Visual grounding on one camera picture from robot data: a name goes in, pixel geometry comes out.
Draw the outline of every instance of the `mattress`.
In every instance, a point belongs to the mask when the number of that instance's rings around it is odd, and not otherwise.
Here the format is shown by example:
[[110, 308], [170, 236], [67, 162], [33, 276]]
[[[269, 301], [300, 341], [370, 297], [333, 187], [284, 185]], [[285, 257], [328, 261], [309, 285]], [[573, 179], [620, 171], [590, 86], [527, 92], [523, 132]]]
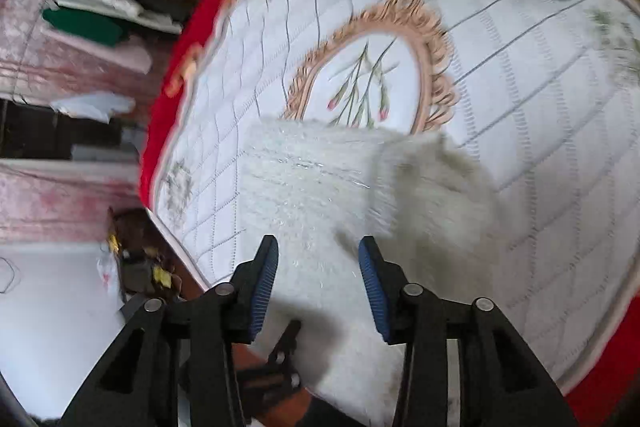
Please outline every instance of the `mattress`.
[[[158, 102], [164, 132], [143, 165], [143, 200], [196, 281], [206, 289], [250, 259], [238, 173], [255, 121], [442, 126], [508, 209], [503, 311], [565, 392], [579, 382], [638, 288], [635, 1], [216, 3], [195, 74]], [[381, 65], [358, 88], [362, 111], [348, 103], [354, 64]]]

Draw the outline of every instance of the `silver bolt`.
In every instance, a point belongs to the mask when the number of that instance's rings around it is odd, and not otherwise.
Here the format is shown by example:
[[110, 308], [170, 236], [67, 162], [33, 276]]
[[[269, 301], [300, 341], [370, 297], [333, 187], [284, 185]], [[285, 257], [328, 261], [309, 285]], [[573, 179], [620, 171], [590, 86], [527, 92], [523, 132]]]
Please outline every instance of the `silver bolt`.
[[476, 301], [476, 306], [479, 310], [483, 312], [490, 312], [494, 309], [494, 302], [491, 299], [487, 299], [486, 297], [481, 297]]
[[424, 288], [415, 282], [410, 282], [404, 285], [402, 291], [411, 297], [417, 297], [418, 295], [422, 295]]
[[145, 302], [145, 310], [148, 312], [157, 312], [162, 307], [160, 299], [149, 299]]
[[220, 295], [221, 297], [231, 295], [234, 291], [236, 291], [236, 289], [230, 282], [221, 282], [216, 286], [216, 295]]

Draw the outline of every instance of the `wire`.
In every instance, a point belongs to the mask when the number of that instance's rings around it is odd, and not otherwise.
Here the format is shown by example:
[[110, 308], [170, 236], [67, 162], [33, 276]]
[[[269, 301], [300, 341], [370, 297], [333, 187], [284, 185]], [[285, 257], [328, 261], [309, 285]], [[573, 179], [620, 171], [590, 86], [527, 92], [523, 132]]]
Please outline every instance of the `wire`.
[[11, 288], [11, 285], [14, 283], [15, 280], [15, 269], [13, 266], [11, 266], [11, 263], [9, 263], [9, 260], [6, 257], [0, 257], [0, 261], [4, 261], [6, 263], [6, 265], [9, 267], [9, 270], [11, 270], [11, 279], [9, 279], [9, 282], [7, 283], [7, 285], [4, 287], [4, 290], [0, 291], [0, 295], [7, 293], [9, 291], [9, 288]]

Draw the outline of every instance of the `fluffy fabric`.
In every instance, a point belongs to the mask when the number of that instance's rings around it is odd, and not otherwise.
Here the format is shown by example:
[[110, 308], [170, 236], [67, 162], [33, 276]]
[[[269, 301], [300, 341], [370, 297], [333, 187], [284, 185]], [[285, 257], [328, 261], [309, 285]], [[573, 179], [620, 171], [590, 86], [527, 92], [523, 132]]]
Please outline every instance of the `fluffy fabric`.
[[273, 233], [280, 264], [262, 333], [268, 354], [302, 320], [296, 365], [312, 391], [349, 415], [389, 423], [402, 346], [377, 333], [358, 268], [363, 235], [443, 298], [491, 296], [498, 204], [490, 179], [441, 133], [271, 121], [250, 132], [240, 213], [255, 252]]

